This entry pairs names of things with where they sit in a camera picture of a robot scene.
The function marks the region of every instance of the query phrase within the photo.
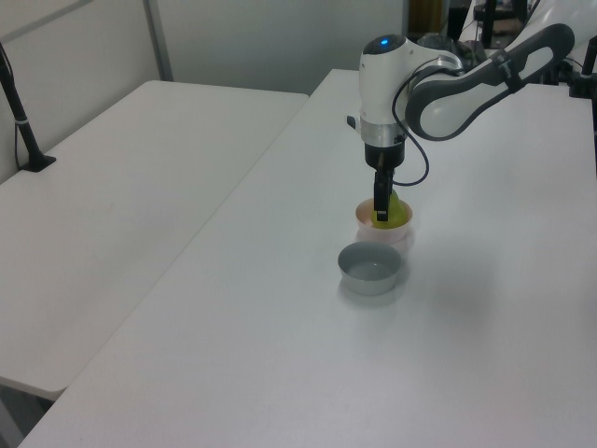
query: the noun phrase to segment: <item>black cable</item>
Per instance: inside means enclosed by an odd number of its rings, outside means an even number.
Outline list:
[[[413,74],[410,75],[410,77],[406,81],[404,81],[404,83],[400,86],[400,89],[398,89],[398,91],[396,92],[396,95],[394,96],[394,101],[392,102],[392,115],[394,116],[396,123],[398,123],[398,126],[400,126],[400,129],[402,129],[402,132],[410,140],[412,140],[412,143],[414,143],[414,145],[419,149],[419,151],[421,151],[421,155],[423,156],[423,160],[425,162],[425,172],[419,180],[415,180],[414,182],[406,182],[406,183],[396,182],[395,180],[392,181],[392,183],[394,185],[398,185],[399,187],[413,187],[415,185],[419,185],[429,175],[429,159],[427,159],[427,154],[425,154],[425,151],[424,151],[423,147],[421,145],[419,145],[419,142],[417,142],[417,140],[412,136],[412,134],[409,133],[409,130],[406,128],[406,126],[404,126],[400,122],[400,119],[398,118],[398,115],[396,113],[396,103],[398,102],[398,97],[400,96],[400,93],[402,93],[404,88],[407,87],[410,84],[410,82],[417,77],[417,75],[419,75],[419,72],[418,72],[419,68],[421,68],[423,65],[431,63],[432,61],[435,61],[435,59],[432,59],[431,61],[427,61],[426,63],[423,63],[423,64],[419,65],[419,67],[417,67],[417,69],[413,72]]]
[[[463,31],[464,31],[466,28],[468,28],[470,25],[472,25],[473,23],[475,23],[475,22],[476,22],[476,21],[472,21],[472,22],[470,22],[470,23],[469,23],[469,24],[468,24],[468,25],[467,25],[465,28],[463,28]]]
[[[582,69],[582,63],[580,63],[579,61],[572,59],[572,58],[563,58],[565,61],[570,61],[571,63],[575,63],[576,65],[578,65],[581,69]]]
[[[17,163],[17,170],[21,170],[21,166],[19,165],[19,153],[17,149],[19,148],[19,126],[15,123],[15,162]]]

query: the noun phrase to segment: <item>yellow object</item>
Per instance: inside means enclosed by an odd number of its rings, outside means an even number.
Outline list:
[[[378,221],[377,212],[371,210],[371,224],[375,229],[395,229],[396,227],[404,226],[407,222],[409,222],[407,208],[400,201],[394,190],[392,190],[392,194],[390,195],[387,221]]]

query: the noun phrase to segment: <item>gray bowl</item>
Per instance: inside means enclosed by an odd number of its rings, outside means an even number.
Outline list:
[[[344,285],[366,296],[392,289],[401,264],[400,254],[382,243],[354,243],[344,247],[338,255]]]

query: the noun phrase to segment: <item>white bowl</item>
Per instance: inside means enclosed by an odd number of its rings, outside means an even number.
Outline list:
[[[401,264],[398,252],[383,243],[353,243],[344,247],[338,255],[344,285],[366,296],[376,296],[392,289]]]
[[[412,221],[412,209],[404,201],[400,201],[407,209],[409,220],[406,224],[393,229],[376,229],[371,222],[371,212],[373,211],[373,199],[367,199],[356,207],[356,222],[361,234],[361,239],[365,241],[375,241],[379,243],[395,243],[401,240],[409,233],[410,222]]]

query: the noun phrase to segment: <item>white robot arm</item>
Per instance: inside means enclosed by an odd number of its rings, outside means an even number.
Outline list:
[[[366,162],[376,169],[378,220],[387,220],[407,128],[427,140],[453,138],[594,35],[597,0],[542,0],[508,48],[465,75],[449,52],[425,49],[398,35],[369,42],[359,70],[360,129]]]

